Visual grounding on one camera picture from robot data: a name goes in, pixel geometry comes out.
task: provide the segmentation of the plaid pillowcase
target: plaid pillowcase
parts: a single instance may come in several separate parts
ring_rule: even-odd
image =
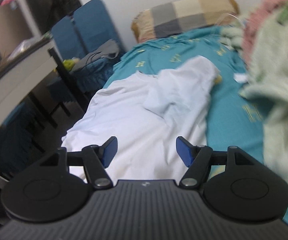
[[[223,13],[236,15],[229,0],[179,0],[143,11],[133,23],[137,25],[141,43],[213,25]],[[230,21],[228,17],[222,24]]]

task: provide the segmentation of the white tag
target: white tag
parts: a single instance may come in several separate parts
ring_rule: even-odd
[[[248,82],[246,73],[234,73],[234,80],[240,84]]]

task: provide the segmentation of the white shirt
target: white shirt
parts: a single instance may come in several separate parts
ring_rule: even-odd
[[[178,136],[206,144],[206,115],[217,68],[198,56],[158,75],[136,72],[114,81],[92,98],[84,117],[63,137],[63,147],[80,151],[111,136],[118,151],[106,169],[118,179],[175,179],[187,170],[175,148]],[[72,173],[80,175],[82,168]]]

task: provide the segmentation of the desk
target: desk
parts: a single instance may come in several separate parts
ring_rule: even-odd
[[[55,68],[81,108],[86,111],[88,100],[64,68],[54,47],[53,40],[44,38],[12,61],[0,65],[0,125],[23,98]]]

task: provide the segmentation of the blue chair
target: blue chair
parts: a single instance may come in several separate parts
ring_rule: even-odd
[[[7,179],[34,161],[30,158],[33,135],[27,130],[34,117],[35,112],[22,102],[0,127],[0,175]]]
[[[124,54],[125,49],[102,0],[90,0],[79,7],[73,17],[88,53],[112,39],[117,42]]]
[[[76,34],[76,27],[70,17],[65,16],[61,19],[54,25],[51,32],[63,59],[86,56],[87,52]]]

